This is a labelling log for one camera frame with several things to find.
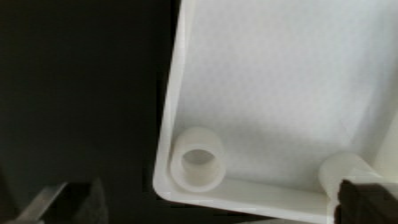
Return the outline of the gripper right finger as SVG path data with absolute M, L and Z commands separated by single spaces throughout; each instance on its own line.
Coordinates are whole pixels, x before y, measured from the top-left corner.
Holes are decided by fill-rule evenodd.
M 396 184 L 341 182 L 334 224 L 398 224 Z

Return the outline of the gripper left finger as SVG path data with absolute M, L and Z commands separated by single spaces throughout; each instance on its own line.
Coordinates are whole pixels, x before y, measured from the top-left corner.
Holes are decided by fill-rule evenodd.
M 11 224 L 108 224 L 101 181 L 46 186 Z

